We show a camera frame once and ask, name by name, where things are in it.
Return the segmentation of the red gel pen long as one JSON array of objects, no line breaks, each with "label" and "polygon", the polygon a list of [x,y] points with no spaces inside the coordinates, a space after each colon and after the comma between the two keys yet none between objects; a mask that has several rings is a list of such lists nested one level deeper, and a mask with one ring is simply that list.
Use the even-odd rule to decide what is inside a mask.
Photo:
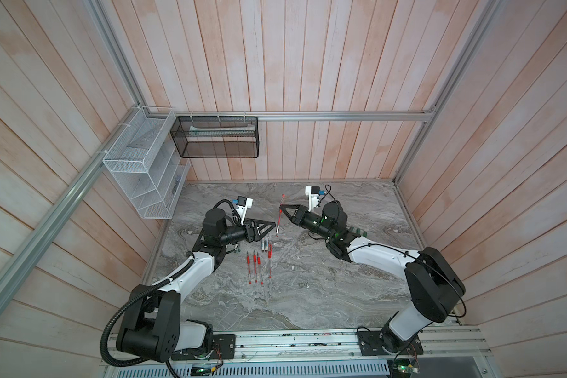
[{"label": "red gel pen long", "polygon": [[262,274],[262,264],[261,264],[261,256],[258,255],[257,256],[257,272],[258,272],[258,282],[263,285],[264,284],[264,278],[263,278],[263,274]]}]

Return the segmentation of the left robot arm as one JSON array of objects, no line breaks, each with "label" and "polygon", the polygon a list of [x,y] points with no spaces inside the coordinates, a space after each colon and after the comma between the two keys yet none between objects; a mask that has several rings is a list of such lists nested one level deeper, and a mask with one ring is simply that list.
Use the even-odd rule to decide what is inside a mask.
[{"label": "left robot arm", "polygon": [[213,329],[201,321],[183,321],[184,299],[224,261],[229,247],[263,240],[276,224],[230,217],[210,209],[185,262],[153,285],[138,285],[108,321],[100,340],[102,360],[126,367],[146,361],[167,363],[182,351],[211,354]]}]

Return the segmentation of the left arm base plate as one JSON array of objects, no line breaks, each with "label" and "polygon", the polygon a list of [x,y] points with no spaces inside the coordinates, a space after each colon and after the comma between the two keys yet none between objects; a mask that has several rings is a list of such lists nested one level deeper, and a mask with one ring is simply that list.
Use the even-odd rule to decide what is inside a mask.
[{"label": "left arm base plate", "polygon": [[192,362],[215,362],[216,360],[233,360],[236,351],[236,335],[217,334],[210,335],[199,348],[188,348],[177,351],[171,359]]}]

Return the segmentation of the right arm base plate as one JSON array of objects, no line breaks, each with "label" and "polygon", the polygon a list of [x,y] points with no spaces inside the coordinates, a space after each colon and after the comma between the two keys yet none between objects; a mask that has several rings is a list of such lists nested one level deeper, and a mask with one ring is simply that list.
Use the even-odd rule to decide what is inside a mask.
[{"label": "right arm base plate", "polygon": [[424,354],[424,348],[418,336],[407,341],[397,341],[387,338],[381,331],[369,331],[366,328],[356,330],[361,355],[364,357],[395,356],[406,354],[410,356]]}]

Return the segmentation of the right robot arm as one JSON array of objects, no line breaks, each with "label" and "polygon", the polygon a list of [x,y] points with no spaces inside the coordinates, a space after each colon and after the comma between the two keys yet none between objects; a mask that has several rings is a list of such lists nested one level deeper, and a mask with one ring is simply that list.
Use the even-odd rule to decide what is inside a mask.
[{"label": "right robot arm", "polygon": [[304,205],[283,204],[280,211],[293,225],[321,237],[335,258],[370,266],[405,282],[409,303],[378,333],[385,352],[405,350],[422,329],[443,323],[456,305],[464,303],[464,283],[435,248],[408,250],[372,241],[366,232],[347,225],[347,214],[337,201],[326,204],[320,214]]}]

